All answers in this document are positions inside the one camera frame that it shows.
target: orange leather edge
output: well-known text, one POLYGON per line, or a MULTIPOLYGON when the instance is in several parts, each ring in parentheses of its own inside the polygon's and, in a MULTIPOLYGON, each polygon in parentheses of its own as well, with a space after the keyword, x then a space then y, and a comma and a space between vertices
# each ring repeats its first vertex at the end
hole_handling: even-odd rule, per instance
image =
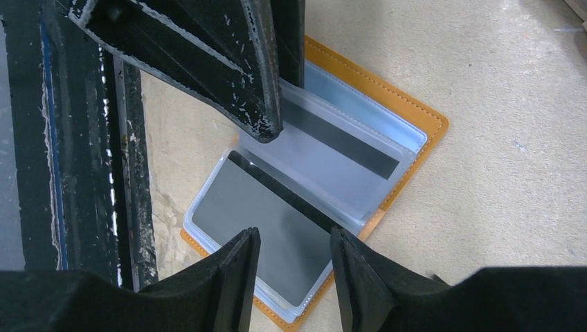
MULTIPOLYGON (((432 148, 438 144, 442 136, 446 133, 446 130, 449 128, 449 121, 444 115, 431 109, 425 104, 422 104, 393 85, 383 81, 375 74, 357 66, 350 60, 345 59, 343 56, 308 36, 305 38, 305 55, 306 59, 311 63, 321 67, 338 79, 343 80, 345 83, 364 93, 385 108, 392 110, 400 118, 403 118, 416 126, 428 136, 428 141, 422 147, 420 153, 418 153, 414 163, 402 176, 398 184, 396 184, 391 193, 389 193, 386 199, 381 203, 379 209, 359 233, 359 238, 365 241, 377 224, 382 220, 384 214, 387 212, 393 201, 395 201, 399 193, 405 188, 414 173, 419 169, 420 165, 422 165, 424 160, 430 155, 432 148)), ((206 252, 183 228, 180 231, 180 236, 200 255, 202 255, 202 257, 207 257, 209 255, 209 253, 206 252)), ((314 310, 314 308, 316 308, 316 305, 320 302, 320 299, 324 294, 326 294, 326 291, 330 288, 333 281, 334 274, 330 273, 324 284, 318 289, 314 298, 310 300, 310 303, 302 315, 297 317, 293 323, 287 323, 279 318, 275 312, 265 306, 265 304, 257 297, 253 298, 253 303, 282 330, 297 331, 307 319, 308 315, 314 310)))

